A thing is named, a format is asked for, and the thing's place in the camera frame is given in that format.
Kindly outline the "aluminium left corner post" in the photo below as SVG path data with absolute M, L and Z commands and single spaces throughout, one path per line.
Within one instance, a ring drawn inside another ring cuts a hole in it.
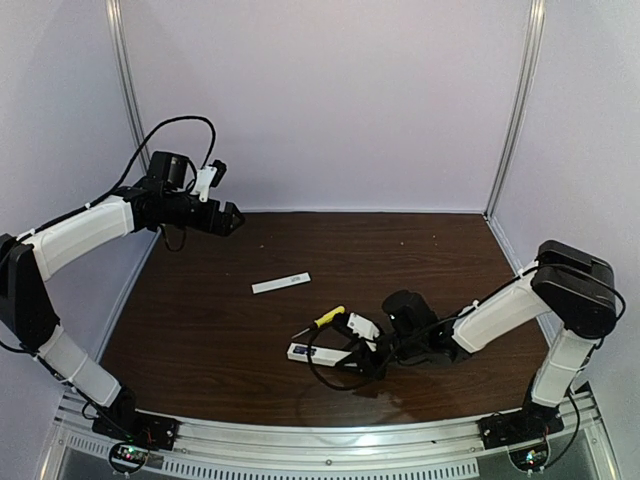
M 134 79 L 127 50 L 122 2 L 119 0 L 106 0 L 105 7 L 107 24 L 113 45 L 115 65 L 124 100 L 125 111 L 134 144 L 138 146 L 144 140 L 145 132 L 142 125 L 139 105 L 135 92 Z

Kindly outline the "aluminium right corner post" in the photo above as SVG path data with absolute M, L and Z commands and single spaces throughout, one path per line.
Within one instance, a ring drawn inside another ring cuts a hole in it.
M 515 157 L 517 142 L 524 125 L 526 108 L 539 62 L 545 21 L 546 1 L 531 1 L 511 113 L 501 149 L 498 168 L 484 211 L 484 216 L 488 221 L 491 221 L 496 214 L 501 194 L 506 185 L 509 169 Z

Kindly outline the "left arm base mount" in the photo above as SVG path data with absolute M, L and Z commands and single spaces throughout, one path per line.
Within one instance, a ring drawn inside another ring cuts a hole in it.
M 139 411 L 99 413 L 93 420 L 94 433 L 132 443 L 151 450 L 171 451 L 177 438 L 180 422 L 171 417 Z

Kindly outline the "white remote battery cover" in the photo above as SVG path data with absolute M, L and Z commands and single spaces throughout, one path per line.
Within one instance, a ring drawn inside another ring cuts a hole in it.
M 258 282 L 251 285 L 251 290 L 254 295 L 263 294 L 279 289 L 289 288 L 301 284 L 306 284 L 311 281 L 311 275 L 308 272 L 290 275 L 287 277 L 277 278 L 273 280 Z

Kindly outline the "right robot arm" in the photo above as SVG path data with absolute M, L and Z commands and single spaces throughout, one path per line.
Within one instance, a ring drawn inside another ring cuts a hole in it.
M 457 312 L 439 317 L 418 293 L 400 290 L 383 302 L 391 329 L 356 313 L 341 313 L 336 323 L 351 338 L 353 353 L 341 366 L 366 381 L 384 377 L 388 365 L 461 364 L 495 342 L 530 333 L 539 317 L 553 314 L 559 332 L 539 365 L 530 368 L 522 406 L 510 422 L 546 426 L 591 354 L 613 332 L 624 302 L 606 260 L 556 240 L 543 242 L 534 258 L 491 294 Z

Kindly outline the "white slotted front rail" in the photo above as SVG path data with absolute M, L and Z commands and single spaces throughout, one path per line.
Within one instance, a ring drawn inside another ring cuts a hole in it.
M 127 477 L 107 455 L 115 441 L 91 431 L 81 404 L 63 398 L 36 479 L 622 479 L 595 401 L 576 395 L 579 433 L 542 474 L 484 448 L 471 416 L 369 427 L 276 427 L 177 417 L 174 448 Z

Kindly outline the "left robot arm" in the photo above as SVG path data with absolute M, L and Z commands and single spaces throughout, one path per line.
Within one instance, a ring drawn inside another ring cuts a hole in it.
M 148 436 L 156 421 L 137 410 L 131 388 L 106 370 L 98 350 L 119 315 L 129 283 L 162 227 L 185 245 L 189 233 L 224 238 L 243 222 L 215 199 L 226 166 L 161 152 L 139 178 L 129 174 L 65 214 L 1 236 L 1 330 L 5 352 L 32 360 L 63 388 L 76 390 L 102 431 Z

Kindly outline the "aluminium corner post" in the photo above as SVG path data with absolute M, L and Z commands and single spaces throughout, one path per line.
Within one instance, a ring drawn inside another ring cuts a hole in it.
M 134 79 L 127 50 L 122 2 L 119 0 L 106 0 L 105 7 L 107 24 L 113 45 L 115 65 L 124 100 L 125 111 L 134 144 L 138 146 L 144 140 L 145 132 L 142 125 L 139 105 L 135 92 Z
M 501 194 L 506 185 L 509 169 L 515 157 L 517 142 L 524 125 L 526 108 L 539 62 L 545 21 L 546 1 L 531 1 L 511 113 L 501 149 L 498 168 L 484 211 L 484 216 L 488 221 L 491 221 L 496 214 Z

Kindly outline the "yellow handled screwdriver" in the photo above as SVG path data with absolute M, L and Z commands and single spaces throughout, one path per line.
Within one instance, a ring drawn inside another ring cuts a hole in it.
M 337 306 L 334 309 L 330 310 L 329 312 L 325 313 L 323 316 L 319 317 L 318 319 L 312 321 L 306 328 L 304 328 L 303 330 L 301 330 L 300 332 L 294 334 L 291 339 L 295 340 L 313 330 L 317 330 L 321 327 L 323 327 L 324 325 L 329 324 L 330 322 L 333 321 L 333 319 L 337 316 L 337 315 L 341 315 L 344 314 L 346 311 L 344 306 Z

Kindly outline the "white remote control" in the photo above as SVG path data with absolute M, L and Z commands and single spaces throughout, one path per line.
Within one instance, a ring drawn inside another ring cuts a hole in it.
M 307 351 L 307 360 L 306 361 L 298 361 L 294 358 L 292 358 L 292 353 L 294 350 L 294 347 L 300 345 L 300 346 L 306 346 L 308 348 Z M 312 346 L 311 348 L 309 348 L 307 345 L 302 344 L 302 343 L 296 343 L 296 342 L 292 342 L 287 350 L 287 359 L 290 361 L 295 361 L 295 362 L 307 362 L 308 361 L 308 357 L 311 358 L 311 362 L 313 364 L 316 365 L 320 365 L 320 366 L 325 366 L 325 367 L 330 367 L 333 368 L 335 367 L 335 364 L 337 361 L 343 359 L 349 352 L 344 351 L 344 350 L 338 350 L 338 349 L 331 349 L 331 348 L 324 348 L 324 347 L 315 347 Z

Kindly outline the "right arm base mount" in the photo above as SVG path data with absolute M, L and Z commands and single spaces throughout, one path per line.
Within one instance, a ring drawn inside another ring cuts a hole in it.
M 477 425 L 486 450 L 543 439 L 564 429 L 558 408 L 536 405 L 509 413 L 495 412 L 479 419 Z

